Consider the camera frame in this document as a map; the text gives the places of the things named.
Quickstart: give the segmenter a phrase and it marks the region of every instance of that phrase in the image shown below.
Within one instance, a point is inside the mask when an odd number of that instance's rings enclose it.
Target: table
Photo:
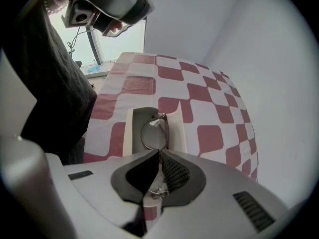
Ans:
[[[188,153],[257,180],[258,152],[247,109],[233,82],[217,70],[174,57],[122,53],[94,105],[84,162],[122,156],[128,109],[149,106],[172,113],[180,102]]]

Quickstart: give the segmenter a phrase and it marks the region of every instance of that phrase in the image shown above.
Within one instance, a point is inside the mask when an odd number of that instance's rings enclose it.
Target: white wall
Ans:
[[[237,0],[152,0],[145,52],[202,62]]]
[[[239,0],[204,64],[228,74],[252,120],[259,182],[289,207],[318,177],[319,48],[289,0]]]
[[[37,100],[0,50],[0,135],[20,135]]]

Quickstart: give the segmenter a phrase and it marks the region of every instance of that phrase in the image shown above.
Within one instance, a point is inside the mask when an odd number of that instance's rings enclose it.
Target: cable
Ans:
[[[83,31],[83,32],[79,33],[80,27],[78,28],[78,31],[77,31],[77,33],[76,33],[76,36],[73,38],[72,43],[69,42],[69,41],[67,42],[67,45],[68,45],[68,47],[70,48],[70,55],[71,55],[71,57],[72,57],[72,49],[73,49],[74,46],[75,46],[75,43],[76,43],[76,40],[77,40],[78,35],[79,35],[79,34],[83,34],[83,33],[87,33],[87,32],[91,32],[91,31],[93,31],[93,30],[95,30],[95,28],[93,28],[93,29],[91,29],[91,30],[87,30],[87,31]]]

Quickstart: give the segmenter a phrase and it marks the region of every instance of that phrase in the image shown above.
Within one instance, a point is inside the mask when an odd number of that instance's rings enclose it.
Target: glasses frame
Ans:
[[[168,143],[169,143],[169,125],[168,125],[168,121],[167,121],[167,115],[166,113],[163,113],[161,116],[159,117],[156,117],[154,119],[151,119],[149,121],[147,121],[144,126],[143,126],[143,129],[142,129],[142,132],[141,132],[141,141],[142,141],[142,144],[149,150],[153,150],[154,148],[150,147],[149,145],[147,145],[146,143],[144,143],[143,141],[143,132],[144,132],[144,129],[145,127],[152,121],[155,121],[155,120],[159,120],[159,119],[162,119],[164,120],[164,126],[165,128],[162,128],[162,126],[160,125],[160,128],[164,131],[164,134],[165,136],[167,136],[167,142],[165,144],[165,146],[162,148],[162,149],[165,149],[168,147]]]

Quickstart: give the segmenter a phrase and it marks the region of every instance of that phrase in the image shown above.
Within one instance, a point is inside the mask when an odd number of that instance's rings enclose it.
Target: glasses lens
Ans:
[[[168,143],[168,125],[164,119],[157,119],[145,124],[142,142],[151,149],[163,149]]]

